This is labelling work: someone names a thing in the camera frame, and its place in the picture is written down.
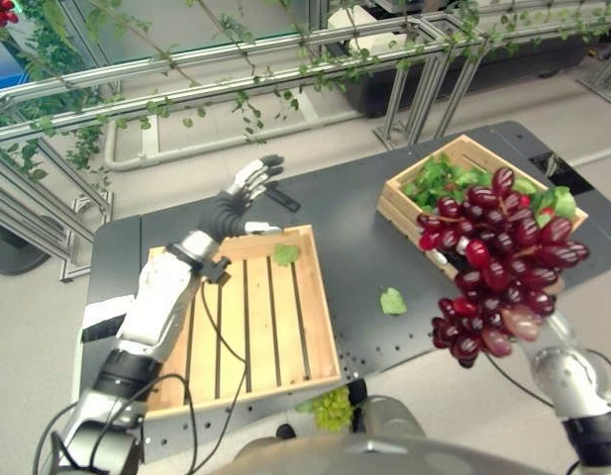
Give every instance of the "floor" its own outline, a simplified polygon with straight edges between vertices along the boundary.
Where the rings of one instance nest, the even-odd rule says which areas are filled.
[[[449,132],[515,120],[569,162],[611,147],[611,106],[575,82],[588,76],[592,68],[586,62],[546,80],[531,78],[471,94],[463,100]],[[348,109],[335,93],[312,96],[312,102],[320,114]],[[424,140],[443,109],[443,103],[434,108]],[[222,118],[222,114],[209,115],[211,134],[223,135],[233,129],[228,117],[220,122]],[[383,146],[371,132],[381,123],[382,119],[357,119],[265,145],[243,145],[164,166],[114,173],[116,218],[209,196],[244,163],[265,153],[285,155],[286,174],[292,175],[381,152]],[[188,133],[181,129],[171,121],[162,124],[161,142],[173,144],[175,134],[187,134],[181,141],[190,141],[192,134],[208,134],[204,129]],[[140,150],[137,140],[137,134],[120,136],[118,159]],[[611,157],[582,165],[579,171],[611,200]],[[57,193],[68,192],[59,180],[54,185]],[[30,469],[44,425],[70,402],[87,277],[62,284],[57,280],[58,271],[59,263],[52,259],[23,276],[0,276],[0,473]],[[574,323],[584,345],[611,357],[611,271],[565,292],[559,307]],[[516,379],[534,388],[524,357],[515,354],[501,363]],[[554,413],[511,386],[484,360],[463,371],[446,352],[436,351],[372,375],[367,384],[371,394],[403,401],[430,437],[557,474],[564,473],[575,459]],[[229,433],[205,473],[228,463],[248,441],[272,435],[283,422],[293,424],[299,434],[314,431],[309,415],[277,414]],[[200,445],[200,457],[210,446]],[[189,459],[189,452],[183,452],[143,466],[140,473],[183,473]]]

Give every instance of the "gray table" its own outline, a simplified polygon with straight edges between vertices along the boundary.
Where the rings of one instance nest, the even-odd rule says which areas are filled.
[[[505,122],[466,132],[503,158],[550,184],[542,169],[554,155],[528,130]],[[266,197],[259,198],[248,217],[288,225],[311,223],[318,253],[341,368],[348,380],[382,371],[432,349],[430,319],[437,314],[437,299],[456,293],[452,282],[402,234],[375,212],[384,181],[426,156],[453,137],[419,143],[342,165],[281,180],[280,188],[302,206],[292,214]],[[286,157],[289,168],[289,157]],[[589,219],[575,238],[591,247],[591,257],[568,271],[568,287],[611,268],[611,203],[572,170],[560,179],[577,179],[578,206]],[[205,209],[206,200],[110,223],[96,233],[88,302],[94,303],[137,291],[138,274],[151,247],[180,240]],[[383,316],[379,310],[380,286],[399,289],[409,312],[402,317]],[[83,345],[81,388],[98,372],[113,338]],[[238,405],[231,428],[292,408],[321,389],[286,394]],[[216,438],[226,412],[199,414],[202,440]],[[187,416],[147,422],[147,462],[189,447],[184,429]]]

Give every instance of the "grape bunch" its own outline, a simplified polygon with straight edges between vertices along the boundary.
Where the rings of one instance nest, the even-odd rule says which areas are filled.
[[[417,217],[423,250],[465,256],[466,270],[455,277],[461,295],[439,301],[442,316],[432,326],[433,344],[466,368],[480,351],[507,356],[515,337],[536,339],[554,311],[545,289],[589,255],[586,245],[568,240],[570,220],[555,217],[540,228],[529,197],[513,183],[514,171],[499,168],[491,188],[471,186],[461,204],[443,197],[439,215]]]
[[[15,4],[12,0],[0,0],[0,28],[8,23],[19,23],[19,17],[12,11],[13,8]]]
[[[338,431],[352,423],[354,408],[349,401],[349,388],[342,386],[314,399],[313,409],[317,428]]]

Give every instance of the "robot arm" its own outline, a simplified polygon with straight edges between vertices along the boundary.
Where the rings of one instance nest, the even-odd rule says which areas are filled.
[[[585,473],[611,474],[611,393],[601,362],[577,345],[569,322],[558,312],[546,318],[536,341],[520,345]]]
[[[246,223],[242,219],[254,198],[265,190],[265,182],[282,171],[282,157],[271,155],[255,160],[240,171],[235,182],[215,197],[210,213],[180,243],[170,244],[166,252],[150,261],[140,274],[138,295],[127,313],[116,344],[92,388],[79,398],[61,440],[69,457],[55,456],[50,473],[78,466],[78,472],[112,474],[135,473],[140,449],[128,432],[136,428],[148,410],[150,391],[127,406],[113,421],[104,438],[96,440],[103,426],[159,375],[183,327],[186,309],[197,293],[202,278],[223,282],[230,261],[213,257],[224,238],[247,234],[280,232],[268,223]],[[98,445],[95,456],[94,446]]]

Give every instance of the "green grapes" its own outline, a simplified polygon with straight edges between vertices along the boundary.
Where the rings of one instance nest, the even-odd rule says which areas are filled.
[[[319,396],[312,405],[317,428],[338,431],[347,428],[352,422],[354,408],[349,402],[347,386]]]

